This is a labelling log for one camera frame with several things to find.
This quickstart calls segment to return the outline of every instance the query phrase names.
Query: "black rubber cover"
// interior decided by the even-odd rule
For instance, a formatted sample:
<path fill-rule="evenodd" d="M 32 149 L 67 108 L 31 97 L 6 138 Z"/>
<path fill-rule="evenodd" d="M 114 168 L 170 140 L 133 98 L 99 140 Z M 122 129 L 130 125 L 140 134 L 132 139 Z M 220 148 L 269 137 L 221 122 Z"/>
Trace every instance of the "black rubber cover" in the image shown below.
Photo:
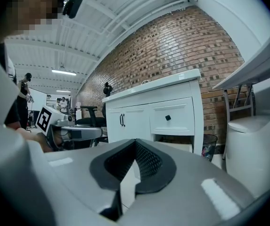
<path fill-rule="evenodd" d="M 97 156 L 90 164 L 90 172 L 101 188 L 119 191 L 120 183 L 134 160 L 139 166 L 141 178 L 135 194 L 158 192 L 176 174 L 176 164 L 169 155 L 140 139 L 129 140 Z"/>

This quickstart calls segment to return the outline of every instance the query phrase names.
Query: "trash can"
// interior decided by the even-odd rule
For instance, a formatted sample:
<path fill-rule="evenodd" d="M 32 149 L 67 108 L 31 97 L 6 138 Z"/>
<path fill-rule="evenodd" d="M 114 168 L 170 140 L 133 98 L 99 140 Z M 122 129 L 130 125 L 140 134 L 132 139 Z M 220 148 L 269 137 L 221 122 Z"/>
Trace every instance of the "trash can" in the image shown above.
<path fill-rule="evenodd" d="M 204 134 L 202 156 L 212 161 L 218 138 L 215 135 Z"/>

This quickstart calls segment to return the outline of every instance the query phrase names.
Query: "fluorescent light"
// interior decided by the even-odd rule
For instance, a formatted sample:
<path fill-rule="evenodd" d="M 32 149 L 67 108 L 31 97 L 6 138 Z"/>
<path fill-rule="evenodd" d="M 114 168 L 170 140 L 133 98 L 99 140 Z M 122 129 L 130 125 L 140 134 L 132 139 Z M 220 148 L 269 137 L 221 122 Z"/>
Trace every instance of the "fluorescent light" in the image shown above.
<path fill-rule="evenodd" d="M 61 70 L 52 70 L 53 73 L 64 73 L 68 75 L 76 75 L 76 73 L 71 73 L 71 72 L 66 72 L 66 71 L 61 71 Z"/>
<path fill-rule="evenodd" d="M 71 93 L 69 90 L 57 90 L 56 92 L 68 92 L 68 93 Z"/>

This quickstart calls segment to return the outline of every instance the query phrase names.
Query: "headset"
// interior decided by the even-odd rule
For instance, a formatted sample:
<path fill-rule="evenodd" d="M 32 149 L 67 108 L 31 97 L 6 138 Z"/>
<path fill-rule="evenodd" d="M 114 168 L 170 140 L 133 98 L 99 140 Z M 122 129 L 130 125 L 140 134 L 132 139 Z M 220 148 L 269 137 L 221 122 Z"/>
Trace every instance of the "headset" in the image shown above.
<path fill-rule="evenodd" d="M 64 2 L 63 15 L 69 18 L 75 18 L 82 0 L 68 0 Z"/>
<path fill-rule="evenodd" d="M 103 93 L 106 95 L 106 97 L 110 96 L 111 91 L 113 90 L 113 87 L 108 84 L 108 82 L 105 83 L 105 87 L 103 88 Z"/>
<path fill-rule="evenodd" d="M 26 76 L 26 79 L 30 82 L 32 75 L 30 73 L 27 73 L 25 76 Z"/>

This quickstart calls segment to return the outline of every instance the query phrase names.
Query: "white cabinet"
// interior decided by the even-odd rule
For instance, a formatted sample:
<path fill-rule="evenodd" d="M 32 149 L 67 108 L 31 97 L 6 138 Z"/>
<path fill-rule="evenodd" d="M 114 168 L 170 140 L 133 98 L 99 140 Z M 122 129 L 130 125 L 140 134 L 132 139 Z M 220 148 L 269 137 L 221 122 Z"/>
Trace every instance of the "white cabinet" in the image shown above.
<path fill-rule="evenodd" d="M 201 155 L 204 121 L 199 78 L 199 70 L 194 69 L 103 99 L 108 141 L 193 136 L 194 153 Z"/>
<path fill-rule="evenodd" d="M 122 126 L 122 108 L 106 110 L 106 127 L 109 142 L 120 141 L 125 136 L 125 127 Z"/>
<path fill-rule="evenodd" d="M 125 139 L 151 140 L 148 105 L 125 107 L 123 111 Z"/>

